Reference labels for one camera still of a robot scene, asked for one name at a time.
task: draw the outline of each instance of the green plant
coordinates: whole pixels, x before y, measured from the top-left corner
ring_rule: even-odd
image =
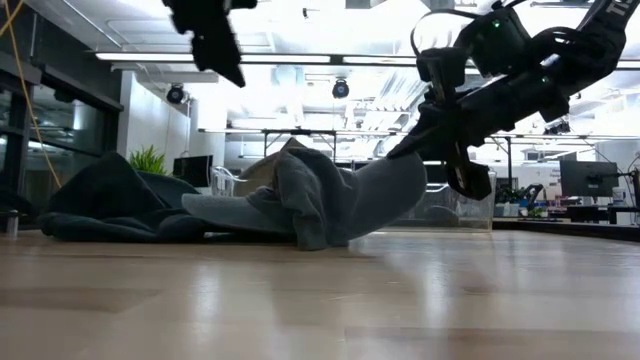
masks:
[[[148,148],[143,146],[142,150],[132,152],[129,155],[129,163],[138,171],[167,174],[167,170],[164,168],[164,154],[158,154],[153,145]]]

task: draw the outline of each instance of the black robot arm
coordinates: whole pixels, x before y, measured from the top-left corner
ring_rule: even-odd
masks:
[[[418,124],[388,156],[417,151],[447,162],[450,185],[473,199],[489,195],[487,167],[469,161],[467,148],[536,112],[552,121],[569,112],[569,96],[615,70],[625,27],[640,0],[596,0],[576,29],[556,27],[530,38],[513,6],[494,4],[460,33],[454,47],[418,54],[421,78],[430,81]],[[471,58],[482,75],[505,75],[460,93]]]

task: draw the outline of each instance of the security camera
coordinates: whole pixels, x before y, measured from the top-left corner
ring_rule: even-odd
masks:
[[[349,85],[347,85],[347,80],[336,80],[336,84],[333,85],[333,91],[331,93],[336,99],[344,99],[349,96]]]
[[[189,93],[184,90],[184,84],[172,84],[167,92],[167,101],[174,105],[181,105],[189,101]]]

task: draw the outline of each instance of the white column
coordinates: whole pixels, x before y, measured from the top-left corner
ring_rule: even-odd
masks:
[[[214,166],[224,166],[225,134],[206,133],[199,129],[225,129],[227,106],[218,84],[207,84],[208,91],[194,94],[191,101],[189,155],[213,155]]]

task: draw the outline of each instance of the fluorescent light fixture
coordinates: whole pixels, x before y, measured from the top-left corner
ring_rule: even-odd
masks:
[[[96,53],[96,57],[112,62],[193,63],[193,55],[188,53],[101,52]],[[329,64],[330,62],[331,57],[328,55],[242,55],[243,64]]]
[[[201,132],[214,134],[262,134],[259,129],[199,129]]]
[[[638,140],[640,136],[622,136],[622,135],[536,135],[536,134],[495,134],[490,136],[492,139],[540,139],[540,140]]]
[[[386,65],[386,66],[416,66],[415,56],[345,56],[342,62],[346,65]],[[480,75],[478,69],[466,68],[467,75]]]
[[[193,55],[184,53],[140,53],[140,52],[115,52],[96,53],[100,60],[115,62],[171,62],[171,63],[192,63]]]
[[[329,64],[331,57],[327,55],[242,55],[243,64]]]
[[[416,65],[415,56],[345,56],[345,64]]]
[[[406,135],[406,133],[400,133],[395,131],[336,131],[338,136],[391,136],[391,135]]]
[[[618,61],[618,70],[640,70],[640,60],[620,60]]]

